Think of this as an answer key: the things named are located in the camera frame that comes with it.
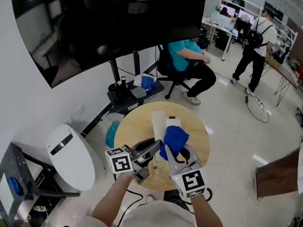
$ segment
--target round wooden table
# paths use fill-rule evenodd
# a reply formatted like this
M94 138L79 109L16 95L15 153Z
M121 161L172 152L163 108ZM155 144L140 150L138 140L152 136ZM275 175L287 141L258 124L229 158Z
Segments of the round wooden table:
M202 122L187 108L170 102L153 102L144 104L132 110L120 123L115 136L115 148L124 144L134 146L142 140L153 138L152 111L163 109L166 116L176 116L181 119L182 129L189 134L188 144L195 148L202 164L205 165L209 155L209 138ZM153 168L152 161L148 165L150 176L141 184L142 187L168 191L175 189L170 179L168 161L157 159L157 169Z

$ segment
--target tiled floor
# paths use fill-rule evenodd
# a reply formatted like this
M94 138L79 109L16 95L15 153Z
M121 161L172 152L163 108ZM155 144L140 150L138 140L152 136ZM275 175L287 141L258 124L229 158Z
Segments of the tiled floor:
M286 227L292 218L298 193L266 197L257 201L253 184L254 172L264 162L276 160L299 147L302 129L294 115L296 107L302 106L302 100L290 87L279 107L276 107L278 97L274 96L274 92L280 75L271 69L262 77L256 89L258 97L271 112L270 121L264 124L256 120L246 108L244 88L232 85L226 78L231 77L241 58L241 47L232 45L225 61L220 59L222 52L212 48L212 53L218 57L209 53L212 60L210 67L222 76L217 75L216 84L199 95L201 105L191 106L183 101L180 92L184 88L181 86L174 89L169 100L192 110L206 126L210 138L210 156L206 167L211 176L209 184L214 192L210 205L219 215L224 227ZM251 72L252 67L248 66L240 79L242 85L247 86ZM186 83L191 86L195 80ZM165 90L155 98L146 100L146 103L165 101L164 95L171 83L163 84ZM252 97L249 107L257 117L267 120L267 114ZM103 152L107 147L102 143L107 128L112 121L122 119L119 114L109 114L87 137L103 162L106 162ZM91 190L82 192L79 198L66 199L50 221L51 226L73 226L77 216L92 213L97 202L114 182L107 165L106 168L106 180ZM154 194L156 199L163 198L162 192L152 192L134 183L129 189L142 193L144 198L148 194ZM136 199L138 196L126 194L116 224L125 209ZM133 205L131 209L144 201L145 199Z

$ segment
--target computer monitor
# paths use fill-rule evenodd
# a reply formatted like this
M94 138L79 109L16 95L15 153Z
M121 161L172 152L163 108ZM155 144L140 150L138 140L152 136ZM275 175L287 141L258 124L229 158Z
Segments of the computer monitor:
M236 11L236 9L233 9L233 8L231 8L231 7L228 7L228 6L226 6L226 5L223 5L223 4L221 4L220 5L220 8L222 9L222 8L227 8L227 12L228 12L228 14L230 15L230 16L234 16L235 15L235 11Z
M242 15L247 15L249 18L250 18L250 23L253 25L254 24L254 20L255 20L255 17L243 10L240 10L239 12L239 17L241 17Z
M197 38L205 0L12 0L23 41L51 87L108 60Z

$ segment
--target blue object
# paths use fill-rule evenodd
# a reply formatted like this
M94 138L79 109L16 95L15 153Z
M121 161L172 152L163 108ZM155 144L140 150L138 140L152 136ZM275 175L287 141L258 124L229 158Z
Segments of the blue object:
M197 45L197 43L191 40L180 40L176 42L171 42L168 43L167 48L172 58L173 65L177 71L185 71L189 65L189 61L186 60L186 58L178 55L177 52L182 51L184 49L189 49L191 51L203 54L201 48Z
M119 122L113 121L112 125L108 128L106 132L105 143L110 148L114 148L115 135L119 127L119 124L120 124Z
M165 160L168 160L165 144L167 143L172 151L176 154L179 154L181 149L185 146L188 141L189 134L187 134L183 129L179 126L169 126L166 129L166 134L164 136L164 143L160 148L160 156L162 156Z
M17 196L23 195L23 188L20 186L20 184L18 183L18 180L15 177L11 176L9 178L9 185L13 188L13 190Z
M155 82L153 81L153 78L151 77L146 77L143 76L142 77L142 83L141 86L144 89L147 89L147 92L149 93L151 91L151 89L155 86Z

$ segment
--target office chair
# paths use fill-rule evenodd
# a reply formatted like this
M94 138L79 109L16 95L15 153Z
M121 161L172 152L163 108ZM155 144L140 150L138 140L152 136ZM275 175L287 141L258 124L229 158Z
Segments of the office chair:
M158 60L157 70L158 72L163 75L167 76L165 78L157 78L159 81L172 81L172 85L170 87L169 93L165 96L165 99L170 98L170 94L175 86L181 85L185 87L187 90L190 90L190 87L184 83L185 79L190 80L191 77L189 76L188 72L194 66L196 62L205 63L203 60L192 60L187 59L189 61L189 65L186 71L177 71L173 65L172 58L167 48L167 44L158 45L158 49L160 51L160 58Z
M250 22L247 23L245 21L242 21L240 18L237 18L235 29L239 32L239 36L238 38L234 39L232 43L241 44L243 49L246 44L242 40L245 40L247 38L250 28L251 28Z

